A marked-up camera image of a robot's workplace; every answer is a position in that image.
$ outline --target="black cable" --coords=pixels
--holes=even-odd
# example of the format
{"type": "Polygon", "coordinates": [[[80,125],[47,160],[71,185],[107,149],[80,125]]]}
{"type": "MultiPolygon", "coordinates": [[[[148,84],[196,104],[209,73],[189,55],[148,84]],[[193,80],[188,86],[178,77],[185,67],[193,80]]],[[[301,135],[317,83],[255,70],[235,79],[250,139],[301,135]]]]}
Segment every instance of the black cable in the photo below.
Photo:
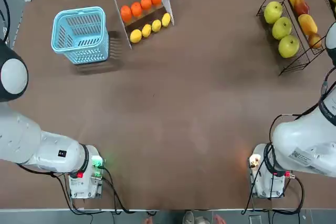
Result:
{"type": "Polygon", "coordinates": [[[114,220],[114,214],[112,212],[110,212],[112,214],[112,218],[113,218],[113,224],[115,224],[115,220],[114,220]]]}
{"type": "Polygon", "coordinates": [[[273,220],[274,220],[274,215],[275,215],[276,213],[275,212],[273,212],[273,215],[272,215],[272,224],[273,224],[273,220]]]}
{"type": "Polygon", "coordinates": [[[149,216],[155,216],[156,213],[157,213],[157,211],[154,211],[154,213],[151,213],[151,212],[147,211],[146,213],[147,213],[149,216]]]}
{"type": "Polygon", "coordinates": [[[105,181],[105,182],[112,188],[112,190],[113,190],[113,192],[114,192],[114,195],[116,196],[116,198],[117,198],[117,200],[118,200],[118,202],[119,202],[119,204],[120,204],[121,209],[122,209],[126,214],[134,214],[134,213],[136,213],[135,211],[127,210],[127,209],[124,207],[124,205],[122,204],[122,202],[121,202],[121,200],[120,200],[120,198],[119,198],[119,195],[118,195],[116,189],[114,188],[114,185],[113,185],[111,182],[109,182],[108,179],[106,179],[106,178],[103,177],[103,181],[105,181]]]}
{"type": "Polygon", "coordinates": [[[9,30],[10,30],[10,24],[11,24],[11,21],[10,21],[10,12],[9,12],[9,6],[8,6],[8,3],[7,3],[7,0],[3,0],[4,1],[4,4],[5,4],[5,7],[6,7],[6,11],[7,11],[7,31],[6,31],[6,34],[5,34],[5,37],[3,39],[4,42],[7,41],[7,38],[8,38],[8,35],[9,35],[9,30]]]}

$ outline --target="brown table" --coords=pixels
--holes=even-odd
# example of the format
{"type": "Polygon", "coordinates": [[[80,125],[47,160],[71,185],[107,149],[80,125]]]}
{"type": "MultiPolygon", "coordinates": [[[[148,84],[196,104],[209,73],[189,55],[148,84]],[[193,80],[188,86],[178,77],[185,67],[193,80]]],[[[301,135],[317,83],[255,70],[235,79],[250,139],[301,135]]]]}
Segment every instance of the brown table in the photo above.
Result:
{"type": "MultiPolygon", "coordinates": [[[[132,51],[123,47],[118,71],[89,74],[52,51],[53,19],[63,9],[98,5],[108,30],[120,30],[113,0],[33,0],[15,43],[29,86],[12,106],[45,131],[95,145],[127,208],[243,208],[247,157],[268,141],[276,115],[317,101],[331,68],[322,55],[304,71],[278,77],[255,16],[263,1],[171,0],[175,26],[132,51]]],[[[306,1],[324,34],[330,10],[323,0],[306,1]]],[[[66,208],[56,180],[7,162],[0,170],[9,171],[1,179],[1,208],[66,208]]],[[[306,189],[304,207],[336,207],[336,180],[296,174],[306,189]]],[[[273,206],[296,207],[298,192],[295,185],[273,206]]],[[[77,205],[113,208],[109,195],[77,205]]]]}

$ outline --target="label sticker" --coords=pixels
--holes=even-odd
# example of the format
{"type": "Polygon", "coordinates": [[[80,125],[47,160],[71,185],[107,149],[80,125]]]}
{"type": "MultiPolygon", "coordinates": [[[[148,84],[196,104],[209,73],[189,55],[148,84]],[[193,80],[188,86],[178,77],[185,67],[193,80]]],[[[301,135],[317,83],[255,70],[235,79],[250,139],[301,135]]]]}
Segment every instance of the label sticker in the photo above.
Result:
{"type": "Polygon", "coordinates": [[[313,165],[309,165],[307,166],[306,168],[312,170],[313,172],[315,173],[318,173],[318,174],[322,174],[322,175],[328,175],[331,173],[331,171],[329,170],[326,170],[326,169],[323,169],[321,167],[318,167],[317,165],[313,164],[313,165]]]}
{"type": "Polygon", "coordinates": [[[299,162],[302,165],[310,165],[312,161],[312,156],[305,151],[295,148],[295,150],[289,155],[290,158],[294,159],[296,162],[299,162]]]}

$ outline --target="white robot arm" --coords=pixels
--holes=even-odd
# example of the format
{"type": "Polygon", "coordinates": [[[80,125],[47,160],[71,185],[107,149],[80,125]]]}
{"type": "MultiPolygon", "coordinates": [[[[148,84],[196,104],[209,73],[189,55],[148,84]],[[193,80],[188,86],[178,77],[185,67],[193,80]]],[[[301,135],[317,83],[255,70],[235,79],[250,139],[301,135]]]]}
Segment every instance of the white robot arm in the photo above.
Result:
{"type": "MultiPolygon", "coordinates": [[[[336,23],[329,28],[325,43],[336,66],[336,23]]],[[[327,78],[335,69],[327,74],[321,98],[311,110],[297,120],[279,124],[271,137],[272,145],[259,144],[254,149],[249,168],[257,197],[283,195],[285,175],[291,170],[336,177],[335,83],[327,92],[327,78]]]]}
{"type": "Polygon", "coordinates": [[[27,89],[22,58],[0,41],[0,159],[69,174],[72,198],[101,195],[103,159],[92,145],[42,131],[37,123],[13,111],[8,101],[27,89]]]}

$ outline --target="plastic basket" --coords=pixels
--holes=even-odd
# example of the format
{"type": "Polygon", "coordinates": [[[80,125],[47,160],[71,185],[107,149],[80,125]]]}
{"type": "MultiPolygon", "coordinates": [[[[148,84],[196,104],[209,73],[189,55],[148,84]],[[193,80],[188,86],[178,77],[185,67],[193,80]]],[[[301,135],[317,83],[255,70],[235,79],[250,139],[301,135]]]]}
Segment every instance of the plastic basket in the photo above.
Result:
{"type": "Polygon", "coordinates": [[[105,20],[100,7],[63,10],[54,19],[51,47],[73,64],[104,61],[109,55],[105,20]]]}

